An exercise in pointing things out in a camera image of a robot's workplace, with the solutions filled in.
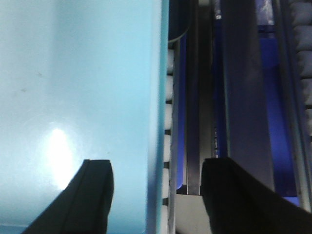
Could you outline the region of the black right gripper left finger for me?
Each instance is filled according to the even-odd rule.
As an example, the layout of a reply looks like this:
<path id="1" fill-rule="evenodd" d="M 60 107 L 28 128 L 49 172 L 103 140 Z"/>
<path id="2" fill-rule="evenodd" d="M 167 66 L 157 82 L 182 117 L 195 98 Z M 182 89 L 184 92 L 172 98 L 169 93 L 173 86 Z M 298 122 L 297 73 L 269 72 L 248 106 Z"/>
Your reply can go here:
<path id="1" fill-rule="evenodd" d="M 65 190 L 25 234 L 104 234 L 114 194 L 109 160 L 85 160 Z"/>

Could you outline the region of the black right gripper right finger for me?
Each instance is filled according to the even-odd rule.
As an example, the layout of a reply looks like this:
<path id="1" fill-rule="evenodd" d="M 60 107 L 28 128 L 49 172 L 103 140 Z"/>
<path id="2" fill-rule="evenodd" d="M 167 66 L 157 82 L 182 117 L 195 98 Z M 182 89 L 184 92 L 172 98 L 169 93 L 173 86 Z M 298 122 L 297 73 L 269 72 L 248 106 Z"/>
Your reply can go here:
<path id="1" fill-rule="evenodd" d="M 202 166 L 201 195 L 214 234 L 310 234 L 312 215 L 273 192 L 230 158 Z"/>

